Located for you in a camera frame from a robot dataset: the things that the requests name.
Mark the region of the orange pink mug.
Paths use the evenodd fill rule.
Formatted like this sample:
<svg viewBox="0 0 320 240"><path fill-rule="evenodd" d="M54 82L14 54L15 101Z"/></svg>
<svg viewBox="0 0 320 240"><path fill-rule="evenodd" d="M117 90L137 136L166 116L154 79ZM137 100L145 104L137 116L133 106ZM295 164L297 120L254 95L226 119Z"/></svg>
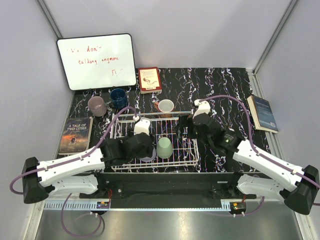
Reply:
<svg viewBox="0 0 320 240"><path fill-rule="evenodd" d="M172 111L175 108L174 103L169 99L164 99L158 102L155 102L154 107L159 112L161 118L171 118L173 116Z"/></svg>

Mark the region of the dark blue mug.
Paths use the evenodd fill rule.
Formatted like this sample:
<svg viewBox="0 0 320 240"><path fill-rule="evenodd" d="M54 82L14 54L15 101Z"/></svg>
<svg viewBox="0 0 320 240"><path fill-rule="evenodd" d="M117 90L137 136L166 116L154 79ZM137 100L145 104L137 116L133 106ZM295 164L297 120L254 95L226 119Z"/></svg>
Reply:
<svg viewBox="0 0 320 240"><path fill-rule="evenodd" d="M110 92L110 98L116 109L123 109L128 105L128 97L125 90L122 88L115 88Z"/></svg>

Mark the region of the mauve ceramic mug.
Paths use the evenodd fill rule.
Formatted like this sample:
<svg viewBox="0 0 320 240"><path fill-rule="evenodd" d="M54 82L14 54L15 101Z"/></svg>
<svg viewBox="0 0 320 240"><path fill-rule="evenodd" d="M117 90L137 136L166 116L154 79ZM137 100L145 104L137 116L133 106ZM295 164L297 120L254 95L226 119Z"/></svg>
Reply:
<svg viewBox="0 0 320 240"><path fill-rule="evenodd" d="M107 106L100 96L93 96L88 101L88 108L96 117L102 117L107 113Z"/></svg>

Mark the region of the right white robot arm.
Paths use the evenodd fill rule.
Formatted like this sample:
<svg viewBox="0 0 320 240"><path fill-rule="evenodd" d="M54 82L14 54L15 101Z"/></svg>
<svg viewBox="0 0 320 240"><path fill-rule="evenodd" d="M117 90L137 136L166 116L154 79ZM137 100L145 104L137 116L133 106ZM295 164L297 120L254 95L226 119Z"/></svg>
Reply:
<svg viewBox="0 0 320 240"><path fill-rule="evenodd" d="M256 178L240 173L236 181L227 185L230 197L264 196L284 202L299 214L310 214L320 189L320 174L316 167L294 165L261 150L251 140L222 129L206 113L179 116L177 128L179 133L187 130L188 138L202 142L215 154L232 158L267 175L267 178Z"/></svg>

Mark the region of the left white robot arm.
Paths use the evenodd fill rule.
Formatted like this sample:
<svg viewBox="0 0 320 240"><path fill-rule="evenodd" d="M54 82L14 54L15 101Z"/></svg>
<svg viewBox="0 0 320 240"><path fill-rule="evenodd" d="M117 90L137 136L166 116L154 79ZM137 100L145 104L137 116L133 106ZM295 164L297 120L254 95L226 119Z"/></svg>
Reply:
<svg viewBox="0 0 320 240"><path fill-rule="evenodd" d="M155 136L146 133L108 138L98 148L54 159L38 161L36 157L25 160L22 173L23 202L33 204L47 199L51 194L67 190L66 179L87 171L104 170L120 166L135 158L153 155Z"/></svg>

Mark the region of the lavender plastic cup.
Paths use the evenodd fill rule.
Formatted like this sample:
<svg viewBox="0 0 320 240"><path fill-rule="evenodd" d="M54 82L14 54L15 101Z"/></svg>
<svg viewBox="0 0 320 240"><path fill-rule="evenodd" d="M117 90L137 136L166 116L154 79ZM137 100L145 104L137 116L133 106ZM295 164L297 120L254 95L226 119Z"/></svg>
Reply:
<svg viewBox="0 0 320 240"><path fill-rule="evenodd" d="M154 148L152 151L151 157L146 156L146 157L139 158L139 160L142 161L143 163L149 163L156 158L156 155L157 155L157 152L156 152L156 149Z"/></svg>

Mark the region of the white wire dish rack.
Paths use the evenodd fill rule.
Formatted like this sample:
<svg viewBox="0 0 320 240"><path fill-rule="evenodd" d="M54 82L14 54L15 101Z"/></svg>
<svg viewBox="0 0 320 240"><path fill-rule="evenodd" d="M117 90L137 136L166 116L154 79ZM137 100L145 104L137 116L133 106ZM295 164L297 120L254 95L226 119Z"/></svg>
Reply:
<svg viewBox="0 0 320 240"><path fill-rule="evenodd" d="M190 115L190 111L174 111L171 117L162 117L160 112L139 113L141 118L150 119L149 132L154 137L154 144L162 137L167 137L172 143L173 153L169 158L155 157L150 162L135 158L129 163L112 166L118 173L179 173L187 172L200 164L198 143L188 138L188 128L179 129L179 117Z"/></svg>

